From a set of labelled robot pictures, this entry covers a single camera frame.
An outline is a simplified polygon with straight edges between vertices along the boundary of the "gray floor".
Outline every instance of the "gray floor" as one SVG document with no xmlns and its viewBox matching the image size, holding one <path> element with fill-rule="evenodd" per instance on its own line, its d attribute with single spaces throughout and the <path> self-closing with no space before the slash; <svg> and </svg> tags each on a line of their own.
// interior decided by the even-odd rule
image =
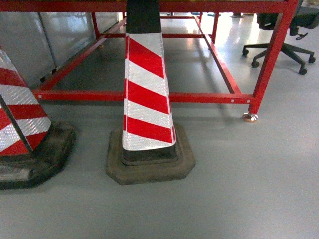
<svg viewBox="0 0 319 239">
<path fill-rule="evenodd" d="M 205 16 L 204 30 L 212 19 Z M 193 32 L 188 21 L 163 20 L 163 32 Z M 271 32 L 246 16 L 220 18 L 216 45 L 241 90 L 251 93 L 259 69 L 242 46 Z M 286 42 L 319 52 L 319 28 Z M 164 40 L 171 91 L 227 92 L 202 40 Z M 35 189 L 0 192 L 1 239 L 318 239 L 318 63 L 299 66 L 280 54 L 259 122 L 241 120 L 246 105 L 173 104 L 196 167 L 184 180 L 120 186 L 107 177 L 111 130 L 122 103 L 43 103 L 52 120 L 76 127 L 65 170 Z M 123 88 L 124 41 L 110 40 L 58 87 Z"/>
</svg>

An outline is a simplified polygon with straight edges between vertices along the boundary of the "office chair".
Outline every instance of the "office chair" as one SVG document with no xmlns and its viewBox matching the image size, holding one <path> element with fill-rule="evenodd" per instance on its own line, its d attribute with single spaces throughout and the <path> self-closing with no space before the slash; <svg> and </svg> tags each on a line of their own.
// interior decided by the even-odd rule
<svg viewBox="0 0 319 239">
<path fill-rule="evenodd" d="M 319 9 L 310 8 L 310 7 L 302 7 L 303 0 L 299 0 L 297 9 L 295 11 L 295 15 L 290 23 L 290 36 L 297 36 L 296 40 L 301 40 L 308 33 L 302 35 L 298 33 L 298 27 L 304 27 L 307 29 L 314 29 L 319 24 Z M 263 30 L 273 30 L 277 21 L 278 14 L 277 13 L 261 13 L 257 14 L 257 23 L 259 24 L 259 28 Z M 254 44 L 254 45 L 245 45 L 243 49 L 243 55 L 247 55 L 249 51 L 247 48 L 268 48 L 269 43 L 266 44 Z M 295 60 L 300 64 L 299 74 L 304 75 L 307 73 L 307 69 L 305 68 L 305 61 L 303 61 L 295 52 L 309 54 L 309 63 L 314 63 L 316 58 L 314 57 L 314 52 L 308 51 L 299 47 L 295 47 L 289 44 L 284 43 L 281 51 L 285 53 L 287 56 Z M 259 66 L 258 58 L 265 56 L 267 53 L 267 49 L 263 52 L 256 55 L 251 63 L 253 68 L 257 68 Z"/>
</svg>

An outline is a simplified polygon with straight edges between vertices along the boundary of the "red stripe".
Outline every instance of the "red stripe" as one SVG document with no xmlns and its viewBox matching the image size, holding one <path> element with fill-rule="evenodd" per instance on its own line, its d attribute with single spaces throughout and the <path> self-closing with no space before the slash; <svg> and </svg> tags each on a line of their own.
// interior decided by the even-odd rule
<svg viewBox="0 0 319 239">
<path fill-rule="evenodd" d="M 27 87 L 25 81 L 17 71 L 8 70 L 5 68 L 0 68 L 0 84 Z"/>
<path fill-rule="evenodd" d="M 16 120 L 47 116 L 41 105 L 9 105 L 9 108 Z"/>
<path fill-rule="evenodd" d="M 129 40 L 130 38 L 128 36 L 125 37 L 125 59 L 128 58 Z"/>
<path fill-rule="evenodd" d="M 126 120 L 127 120 L 128 116 L 124 115 L 124 119 L 123 119 L 123 130 L 126 131 Z"/>
<path fill-rule="evenodd" d="M 127 90 L 128 90 L 128 87 L 127 87 L 127 84 L 128 84 L 128 79 L 124 79 L 124 98 L 127 98 L 128 97 L 128 93 L 127 93 Z"/>
<path fill-rule="evenodd" d="M 166 143 L 172 143 L 171 129 L 157 126 L 151 123 L 127 117 L 127 132 L 144 138 L 159 140 Z"/>
<path fill-rule="evenodd" d="M 3 108 L 0 108 L 0 130 L 4 129 L 10 124 L 11 124 L 11 121 L 8 115 L 6 114 Z"/>
<path fill-rule="evenodd" d="M 47 135 L 47 132 L 38 133 L 34 135 L 29 135 L 26 137 L 26 139 L 28 140 L 31 148 L 34 150 L 35 148 L 38 147 L 38 145 L 42 142 L 42 140 L 44 139 L 46 135 Z"/>
<path fill-rule="evenodd" d="M 9 148 L 5 149 L 4 151 L 0 152 L 1 156 L 14 156 L 20 154 L 29 153 L 26 149 L 24 143 L 19 140 L 17 143 L 11 145 Z"/>
<path fill-rule="evenodd" d="M 167 97 L 128 81 L 128 100 L 142 106 L 169 114 Z"/>
<path fill-rule="evenodd" d="M 145 70 L 164 78 L 162 58 L 131 38 L 129 43 L 129 60 Z"/>
</svg>

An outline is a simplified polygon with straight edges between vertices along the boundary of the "red steel table frame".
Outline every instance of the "red steel table frame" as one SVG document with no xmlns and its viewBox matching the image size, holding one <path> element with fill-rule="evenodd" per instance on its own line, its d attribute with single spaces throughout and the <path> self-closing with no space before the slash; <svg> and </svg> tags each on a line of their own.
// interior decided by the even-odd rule
<svg viewBox="0 0 319 239">
<path fill-rule="evenodd" d="M 272 70 L 275 66 L 281 46 L 285 40 L 286 33 L 295 12 L 298 0 L 272 0 L 272 1 L 159 1 L 161 12 L 214 12 L 216 13 L 213 33 L 204 34 L 200 27 L 200 20 L 196 16 L 162 18 L 173 19 L 195 19 L 201 34 L 163 34 L 167 38 L 203 38 L 214 57 L 217 66 L 225 80 L 230 93 L 170 93 L 172 102 L 192 103 L 229 103 L 249 104 L 248 111 L 256 114 L 264 96 Z M 125 37 L 124 34 L 115 32 L 125 24 L 125 19 L 112 27 L 109 31 L 101 34 L 98 31 L 95 12 L 126 12 L 126 1 L 108 0 L 67 0 L 67 1 L 38 1 L 38 0 L 0 0 L 0 11 L 20 12 L 92 12 L 93 25 L 97 41 L 88 47 L 83 53 L 74 58 L 72 62 L 53 74 L 33 93 L 42 100 L 70 100 L 70 101 L 122 101 L 122 91 L 79 91 L 79 90 L 52 90 L 60 80 L 79 65 L 92 51 L 101 45 L 107 38 Z M 221 59 L 214 45 L 217 32 L 218 16 L 220 12 L 255 12 L 255 13 L 279 13 L 275 29 L 273 31 L 269 50 L 265 56 L 264 63 L 252 94 L 241 93 L 233 76 L 226 64 Z"/>
</svg>

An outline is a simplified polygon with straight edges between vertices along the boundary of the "chair base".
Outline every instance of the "chair base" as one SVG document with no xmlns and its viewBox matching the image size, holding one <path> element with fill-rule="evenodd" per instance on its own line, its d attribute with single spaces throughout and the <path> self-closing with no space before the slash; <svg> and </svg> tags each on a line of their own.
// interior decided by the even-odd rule
<svg viewBox="0 0 319 239">
<path fill-rule="evenodd" d="M 257 59 L 259 59 L 259 58 L 261 58 L 263 56 L 266 56 L 266 53 L 268 51 L 268 46 L 269 46 L 269 43 L 245 45 L 244 48 L 243 48 L 243 52 L 242 53 L 243 53 L 243 55 L 247 55 L 249 53 L 247 48 L 266 48 L 266 50 L 264 50 L 263 52 L 259 53 L 258 55 L 256 55 L 254 57 L 253 62 L 252 62 L 252 67 L 256 68 L 256 67 L 259 66 L 259 62 L 257 61 Z M 286 44 L 286 43 L 283 44 L 283 46 L 281 48 L 281 51 L 283 53 L 285 53 L 287 56 L 289 56 L 291 59 L 293 59 L 294 61 L 296 61 L 297 63 L 300 64 L 299 74 L 301 74 L 301 75 L 304 75 L 304 74 L 307 73 L 307 70 L 305 68 L 306 63 L 295 52 L 310 55 L 309 59 L 308 59 L 309 63 L 314 63 L 315 60 L 316 60 L 316 58 L 314 57 L 314 54 L 315 54 L 314 52 L 308 51 L 308 50 L 305 50 L 305 49 L 302 49 L 302 48 L 299 48 L 299 47 L 296 47 L 296 46 L 292 46 L 292 45 L 289 45 L 289 44 Z"/>
</svg>

